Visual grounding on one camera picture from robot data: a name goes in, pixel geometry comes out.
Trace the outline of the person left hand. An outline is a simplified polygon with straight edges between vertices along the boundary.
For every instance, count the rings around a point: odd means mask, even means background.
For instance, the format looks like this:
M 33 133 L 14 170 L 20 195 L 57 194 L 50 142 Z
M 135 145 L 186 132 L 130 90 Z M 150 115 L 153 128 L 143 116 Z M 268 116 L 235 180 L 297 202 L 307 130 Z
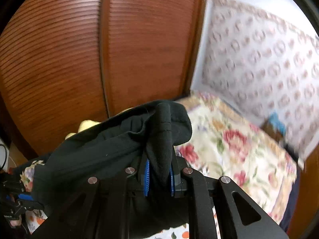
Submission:
M 10 220 L 10 225 L 12 227 L 18 227 L 21 224 L 22 224 L 22 218 L 21 217 L 19 217 L 19 219 L 17 219 L 17 220 Z

